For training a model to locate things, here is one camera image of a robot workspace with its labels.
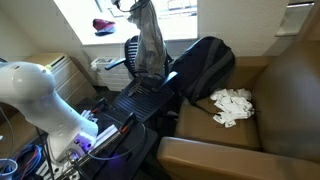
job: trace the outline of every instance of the black office chair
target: black office chair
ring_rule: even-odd
[[[129,73],[132,75],[132,82],[121,91],[111,106],[123,113],[135,113],[140,122],[150,119],[163,105],[165,105],[174,95],[167,83],[177,75],[176,72],[169,74],[169,63],[172,58],[167,55],[163,65],[163,72],[158,74],[160,78],[143,76],[147,71],[135,70],[135,57],[138,50],[138,36],[128,39],[125,43],[125,58],[119,59],[105,67],[110,70],[113,67],[124,63]]]

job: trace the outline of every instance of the brown leather seat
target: brown leather seat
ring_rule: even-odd
[[[172,179],[319,179],[319,58],[319,41],[292,45],[264,71],[267,61],[238,58],[228,88],[252,91],[255,116],[226,129],[183,103],[176,137],[163,138],[158,151],[166,172]],[[213,103],[198,101],[214,112]]]

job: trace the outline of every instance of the armchair armrest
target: armchair armrest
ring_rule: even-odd
[[[119,64],[123,63],[124,61],[126,61],[126,58],[118,59],[118,60],[116,60],[116,61],[114,61],[114,62],[106,65],[106,66],[104,67],[104,69],[107,70],[107,71],[109,71],[110,69],[118,66]]]
[[[317,179],[320,165],[180,138],[161,140],[158,160],[172,179]]]

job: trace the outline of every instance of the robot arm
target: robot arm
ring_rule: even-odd
[[[29,123],[49,134],[53,163],[64,163],[68,151],[82,157],[91,150],[98,126],[60,98],[48,69],[27,62],[0,63],[0,77],[0,102],[17,108]]]

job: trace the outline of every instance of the clutter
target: clutter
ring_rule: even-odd
[[[105,36],[113,34],[116,31],[115,22],[107,21],[103,19],[94,19],[93,27],[97,30],[95,33],[97,36]]]
[[[223,111],[217,113],[213,119],[225,124],[226,128],[236,125],[236,119],[247,119],[254,114],[253,106],[249,102],[251,93],[245,89],[215,91],[210,98],[215,100],[214,105]]]

